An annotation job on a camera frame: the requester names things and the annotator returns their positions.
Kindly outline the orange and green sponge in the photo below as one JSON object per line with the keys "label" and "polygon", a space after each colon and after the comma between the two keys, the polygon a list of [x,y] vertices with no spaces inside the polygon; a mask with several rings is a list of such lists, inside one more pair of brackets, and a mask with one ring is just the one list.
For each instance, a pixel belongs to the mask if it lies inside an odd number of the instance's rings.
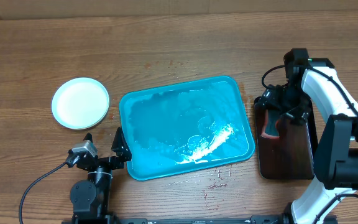
{"label": "orange and green sponge", "polygon": [[267,139],[278,139],[279,132],[277,130],[278,121],[280,119],[279,111],[265,110],[264,124],[262,126],[261,136]]}

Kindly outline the light blue plate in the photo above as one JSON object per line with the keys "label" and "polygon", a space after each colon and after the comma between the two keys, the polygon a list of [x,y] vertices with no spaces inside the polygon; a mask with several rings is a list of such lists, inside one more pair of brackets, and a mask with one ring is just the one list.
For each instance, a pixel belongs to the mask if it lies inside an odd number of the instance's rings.
{"label": "light blue plate", "polygon": [[57,89],[52,98],[51,110],[59,124],[73,129],[75,110],[96,103],[110,103],[107,89],[95,79],[80,77],[67,81]]}

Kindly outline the teal plastic tray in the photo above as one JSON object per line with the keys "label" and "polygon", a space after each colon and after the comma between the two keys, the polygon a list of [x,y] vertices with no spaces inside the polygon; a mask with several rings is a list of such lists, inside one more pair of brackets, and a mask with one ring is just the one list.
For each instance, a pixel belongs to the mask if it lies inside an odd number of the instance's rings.
{"label": "teal plastic tray", "polygon": [[229,76],[127,93],[119,114],[135,180],[246,161],[255,152],[241,92]]}

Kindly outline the yellow plate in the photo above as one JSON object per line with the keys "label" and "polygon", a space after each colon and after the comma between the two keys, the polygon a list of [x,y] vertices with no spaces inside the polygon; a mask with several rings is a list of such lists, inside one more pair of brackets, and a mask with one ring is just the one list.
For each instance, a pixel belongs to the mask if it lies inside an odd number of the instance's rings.
{"label": "yellow plate", "polygon": [[88,129],[99,124],[107,115],[108,103],[84,105],[75,110],[73,116],[73,129]]}

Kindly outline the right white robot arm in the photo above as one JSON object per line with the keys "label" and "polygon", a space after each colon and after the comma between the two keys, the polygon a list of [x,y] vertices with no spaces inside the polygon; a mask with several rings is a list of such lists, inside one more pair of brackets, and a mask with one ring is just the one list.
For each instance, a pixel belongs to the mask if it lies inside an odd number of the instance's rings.
{"label": "right white robot arm", "polygon": [[262,177],[308,179],[304,193],[280,215],[251,223],[336,223],[332,209],[358,198],[358,102],[327,58],[292,49],[283,58],[284,85],[266,85],[254,101]]}

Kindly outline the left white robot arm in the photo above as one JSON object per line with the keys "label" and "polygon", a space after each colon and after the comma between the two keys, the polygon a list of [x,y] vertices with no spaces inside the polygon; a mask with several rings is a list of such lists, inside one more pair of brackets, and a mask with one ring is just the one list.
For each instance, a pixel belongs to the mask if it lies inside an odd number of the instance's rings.
{"label": "left white robot arm", "polygon": [[72,223],[120,223],[115,213],[109,211],[109,194],[112,172],[123,169],[132,159],[122,128],[118,128],[111,150],[116,154],[99,157],[90,133],[68,151],[66,164],[87,171],[87,179],[73,185],[70,201],[73,204]]}

